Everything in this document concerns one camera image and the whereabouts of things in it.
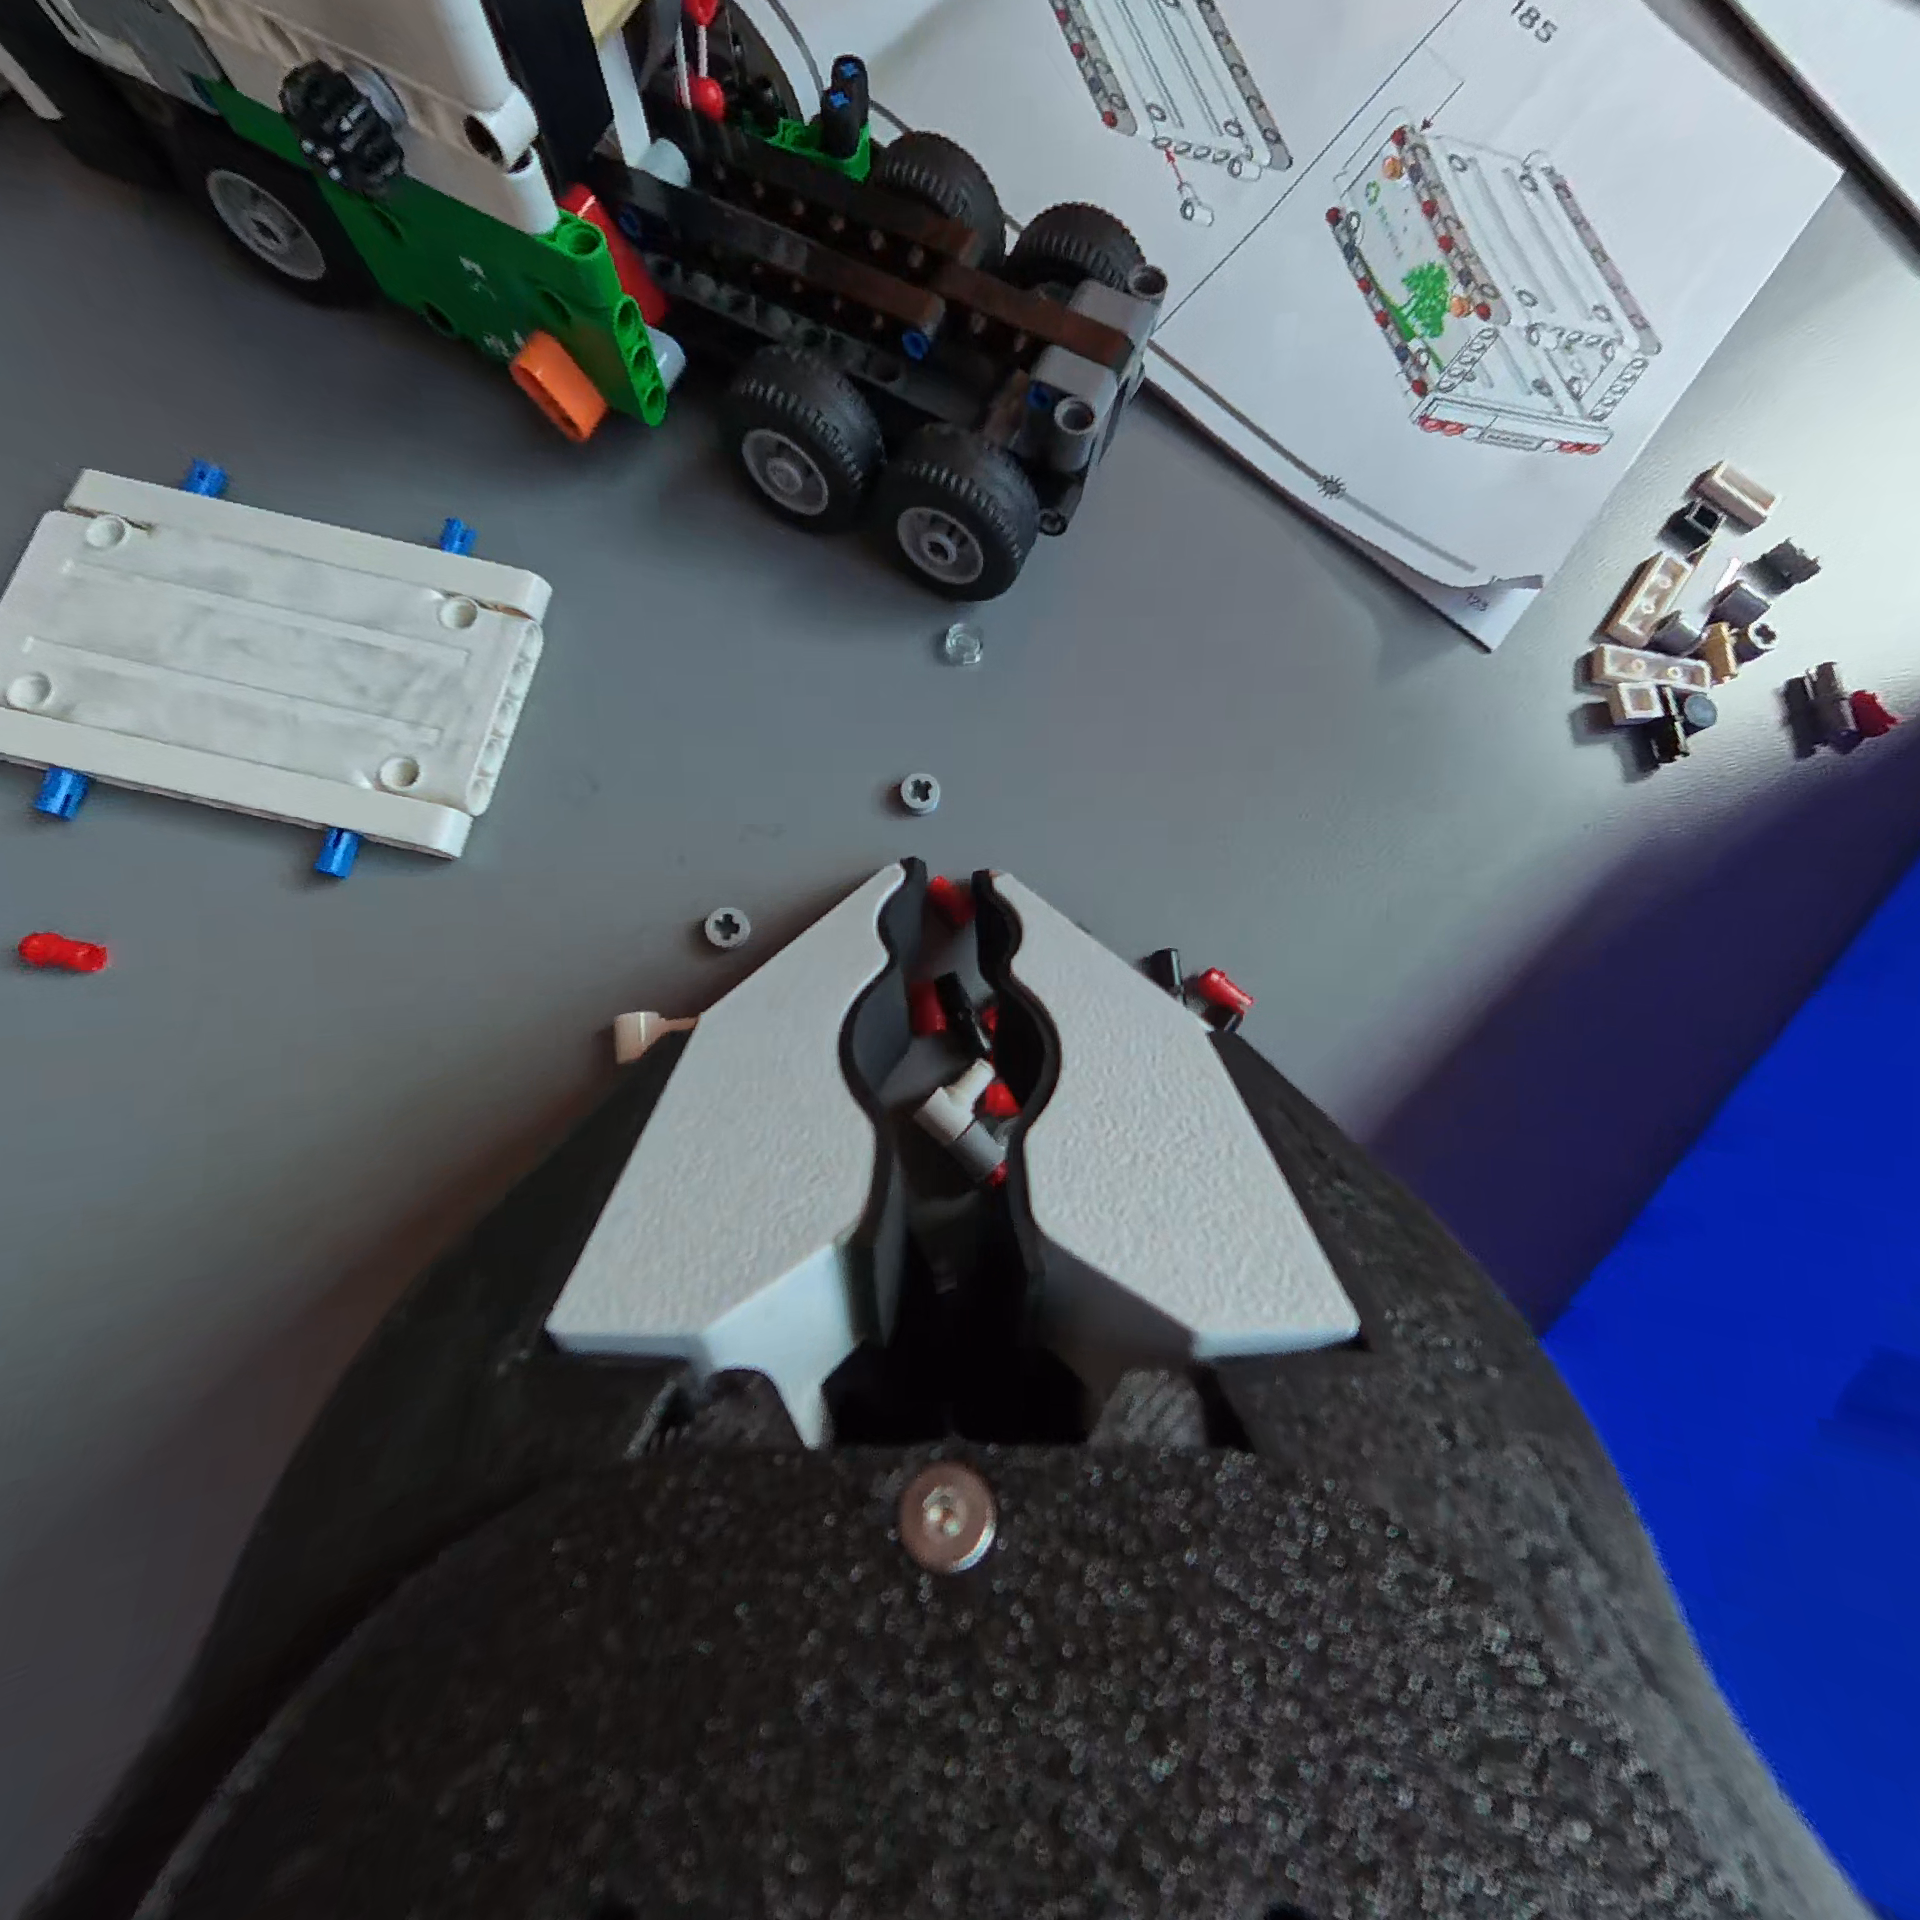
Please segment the pile of mixed lego pieces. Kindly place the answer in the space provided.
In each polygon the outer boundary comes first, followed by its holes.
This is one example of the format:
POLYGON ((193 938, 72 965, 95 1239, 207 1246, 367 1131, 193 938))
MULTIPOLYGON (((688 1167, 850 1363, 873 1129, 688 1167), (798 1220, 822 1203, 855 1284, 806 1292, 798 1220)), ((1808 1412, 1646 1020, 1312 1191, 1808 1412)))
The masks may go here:
POLYGON ((1022 1180, 1056 1241, 1171 1229, 1227 1213, 1274 1175, 1218 1052, 1207 980, 1162 948, 1117 957, 1007 871, 969 882, 982 996, 931 1002, 967 1065, 914 1121, 982 1182, 1022 1180))

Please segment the lego instruction booklet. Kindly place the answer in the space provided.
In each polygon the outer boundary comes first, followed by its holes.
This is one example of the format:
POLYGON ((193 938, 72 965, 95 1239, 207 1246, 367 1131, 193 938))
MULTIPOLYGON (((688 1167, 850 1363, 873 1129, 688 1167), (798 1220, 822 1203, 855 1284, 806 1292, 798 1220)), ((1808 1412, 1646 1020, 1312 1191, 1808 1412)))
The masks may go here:
POLYGON ((1145 382, 1493 651, 1833 191, 1646 4, 741 4, 1022 233, 1117 214, 1145 382))

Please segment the white lego panel blue pins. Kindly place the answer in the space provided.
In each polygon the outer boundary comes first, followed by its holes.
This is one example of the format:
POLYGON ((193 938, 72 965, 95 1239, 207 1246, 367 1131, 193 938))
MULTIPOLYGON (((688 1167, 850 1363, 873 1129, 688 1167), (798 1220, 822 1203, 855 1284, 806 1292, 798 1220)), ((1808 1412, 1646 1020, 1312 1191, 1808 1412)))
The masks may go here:
POLYGON ((2 601, 2 754, 72 818, 111 785, 455 860, 495 795, 550 583, 465 545, 265 511, 193 465, 81 469, 2 601))

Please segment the blue plastic bin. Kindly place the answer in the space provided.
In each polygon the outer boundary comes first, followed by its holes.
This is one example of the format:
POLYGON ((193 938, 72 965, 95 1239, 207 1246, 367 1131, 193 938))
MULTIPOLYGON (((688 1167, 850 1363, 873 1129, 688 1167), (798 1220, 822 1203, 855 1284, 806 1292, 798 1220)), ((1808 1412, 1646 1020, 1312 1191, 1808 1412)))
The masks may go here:
POLYGON ((1918 874, 1549 1327, 1704 1663, 1918 1916, 1918 874))

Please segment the white and green lego truck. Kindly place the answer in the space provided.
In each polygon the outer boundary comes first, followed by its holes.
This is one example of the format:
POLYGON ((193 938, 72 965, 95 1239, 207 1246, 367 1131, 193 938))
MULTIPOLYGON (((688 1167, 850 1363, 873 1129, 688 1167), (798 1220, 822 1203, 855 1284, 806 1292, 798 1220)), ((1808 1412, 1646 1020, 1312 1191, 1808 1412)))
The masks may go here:
POLYGON ((386 297, 582 444, 729 364, 730 466, 987 603, 1072 522, 1167 291, 1090 203, 1007 238, 950 138, 874 138, 730 4, 5 4, 5 89, 87 167, 177 185, 311 305, 386 297))

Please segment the pile of tan black pieces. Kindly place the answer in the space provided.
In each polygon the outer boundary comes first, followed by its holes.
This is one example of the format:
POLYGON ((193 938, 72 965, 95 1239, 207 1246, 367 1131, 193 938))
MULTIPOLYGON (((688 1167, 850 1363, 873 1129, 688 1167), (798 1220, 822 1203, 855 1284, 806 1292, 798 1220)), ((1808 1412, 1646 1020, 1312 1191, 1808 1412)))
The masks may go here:
POLYGON ((1630 777, 1683 764, 1730 692, 1779 660, 1783 623, 1823 570, 1779 511, 1779 492, 1752 471, 1703 466, 1597 618, 1571 666, 1575 719, 1613 740, 1630 777))

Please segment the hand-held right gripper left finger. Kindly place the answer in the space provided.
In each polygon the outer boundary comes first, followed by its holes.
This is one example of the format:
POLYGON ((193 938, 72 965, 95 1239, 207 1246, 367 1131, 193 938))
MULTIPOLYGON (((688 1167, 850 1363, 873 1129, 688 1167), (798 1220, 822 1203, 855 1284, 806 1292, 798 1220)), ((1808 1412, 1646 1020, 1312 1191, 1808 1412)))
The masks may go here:
POLYGON ((915 858, 882 867, 698 1017, 543 1319, 557 1349, 766 1375, 826 1442, 826 1379, 898 1315, 879 1095, 912 1045, 926 885, 915 858))

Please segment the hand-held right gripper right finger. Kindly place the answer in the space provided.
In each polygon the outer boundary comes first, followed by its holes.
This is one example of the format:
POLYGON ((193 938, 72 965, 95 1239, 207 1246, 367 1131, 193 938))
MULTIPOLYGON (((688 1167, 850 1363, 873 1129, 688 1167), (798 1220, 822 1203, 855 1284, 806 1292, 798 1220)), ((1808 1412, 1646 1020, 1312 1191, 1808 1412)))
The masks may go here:
POLYGON ((1039 1350, 1094 1407, 1128 1373, 1350 1346, 1359 1309, 1222 1049, 1247 996, 1171 948, 1120 957, 1006 871, 974 900, 1039 1350))

